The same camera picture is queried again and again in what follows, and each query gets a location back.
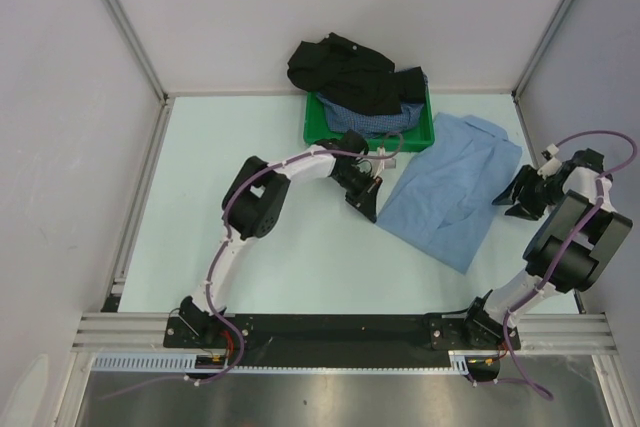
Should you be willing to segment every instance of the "shiny floor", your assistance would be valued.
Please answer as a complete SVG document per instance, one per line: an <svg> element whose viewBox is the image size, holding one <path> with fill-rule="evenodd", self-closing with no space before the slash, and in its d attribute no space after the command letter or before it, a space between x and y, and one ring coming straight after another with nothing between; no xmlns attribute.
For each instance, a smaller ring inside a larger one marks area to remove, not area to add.
<svg viewBox="0 0 640 427"><path fill-rule="evenodd" d="M157 374L94 373L78 427L610 426L590 357L525 359L555 395L459 376L236 374L195 388L180 380L109 400ZM502 377L515 375L510 361Z"/></svg>

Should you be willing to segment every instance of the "black garment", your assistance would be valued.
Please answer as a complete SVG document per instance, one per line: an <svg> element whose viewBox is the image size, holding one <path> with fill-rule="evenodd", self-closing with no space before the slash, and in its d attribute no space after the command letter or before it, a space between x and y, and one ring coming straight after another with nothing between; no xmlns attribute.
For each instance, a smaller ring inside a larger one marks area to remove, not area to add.
<svg viewBox="0 0 640 427"><path fill-rule="evenodd" d="M331 102L364 115L395 115L400 104L424 104L420 67L394 73L395 65L375 50L336 34L317 44L301 42L287 76L296 87L320 92Z"/></svg>

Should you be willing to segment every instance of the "table surface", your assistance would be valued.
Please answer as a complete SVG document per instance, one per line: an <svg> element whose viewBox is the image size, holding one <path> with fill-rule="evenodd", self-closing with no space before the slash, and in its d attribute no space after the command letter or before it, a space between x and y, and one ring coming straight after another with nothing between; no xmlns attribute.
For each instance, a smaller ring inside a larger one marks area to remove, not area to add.
<svg viewBox="0 0 640 427"><path fill-rule="evenodd" d="M523 147L509 95L432 95L432 110L473 114ZM304 96L179 97L172 109L120 302L120 312L169 312L204 278L222 237L221 201L244 161L306 148ZM378 210L414 154L383 172ZM466 275L370 223L322 179L289 190L276 228L240 267L229 312L414 314L458 310L510 280L541 222L497 215ZM575 313L571 295L535 313Z"/></svg>

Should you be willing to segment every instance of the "white wall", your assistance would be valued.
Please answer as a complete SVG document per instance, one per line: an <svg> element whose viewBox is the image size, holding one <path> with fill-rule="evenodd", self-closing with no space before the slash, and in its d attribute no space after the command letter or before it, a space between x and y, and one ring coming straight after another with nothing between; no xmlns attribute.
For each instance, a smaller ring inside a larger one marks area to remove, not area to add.
<svg viewBox="0 0 640 427"><path fill-rule="evenodd" d="M291 89L330 31L422 65L432 89L510 92L559 0L121 0L170 92Z"/></svg>
<svg viewBox="0 0 640 427"><path fill-rule="evenodd" d="M41 425L101 302L158 104L100 0L0 12L0 412L46 353Z"/></svg>
<svg viewBox="0 0 640 427"><path fill-rule="evenodd" d="M577 0L522 100L538 150L594 128L623 131L640 142L640 0ZM624 141L589 138L607 166L626 158ZM605 311L626 368L640 386L640 159L615 174L611 199L636 227L600 281L587 292L590 310Z"/></svg>

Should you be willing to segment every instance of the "patterned fabric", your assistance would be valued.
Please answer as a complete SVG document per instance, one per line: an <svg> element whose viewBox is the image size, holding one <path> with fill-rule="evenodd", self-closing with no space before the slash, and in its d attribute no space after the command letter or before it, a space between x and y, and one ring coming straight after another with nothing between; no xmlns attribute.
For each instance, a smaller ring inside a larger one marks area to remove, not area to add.
<svg viewBox="0 0 640 427"><path fill-rule="evenodd" d="M331 102L319 92L317 99L324 105L329 130L346 132L355 130L365 138L378 137L388 132L404 132L411 130L420 122L420 114L424 104L401 104L401 114L397 115L362 115Z"/></svg>

